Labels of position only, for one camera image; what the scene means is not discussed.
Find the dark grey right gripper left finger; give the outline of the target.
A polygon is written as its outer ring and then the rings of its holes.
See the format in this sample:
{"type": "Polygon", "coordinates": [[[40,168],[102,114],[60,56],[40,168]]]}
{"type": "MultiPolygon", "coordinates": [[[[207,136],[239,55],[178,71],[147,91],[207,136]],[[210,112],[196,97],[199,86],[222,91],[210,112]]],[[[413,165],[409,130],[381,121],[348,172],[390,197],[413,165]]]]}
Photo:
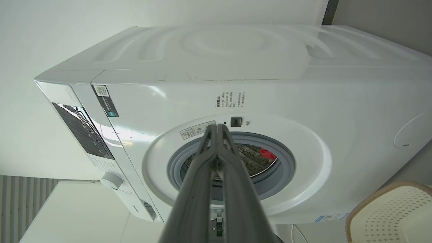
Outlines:
{"type": "Polygon", "coordinates": [[[160,243],[207,243],[217,126],[210,125],[185,175],[160,243]]]}

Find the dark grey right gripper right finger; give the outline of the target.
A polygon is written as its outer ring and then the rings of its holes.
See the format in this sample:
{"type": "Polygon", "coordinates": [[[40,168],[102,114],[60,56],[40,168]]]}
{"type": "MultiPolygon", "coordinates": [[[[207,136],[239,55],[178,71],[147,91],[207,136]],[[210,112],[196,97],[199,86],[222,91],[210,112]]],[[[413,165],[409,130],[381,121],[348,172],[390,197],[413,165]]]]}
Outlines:
{"type": "Polygon", "coordinates": [[[225,242],[279,243],[227,126],[218,125],[218,174],[223,179],[225,242]]]}

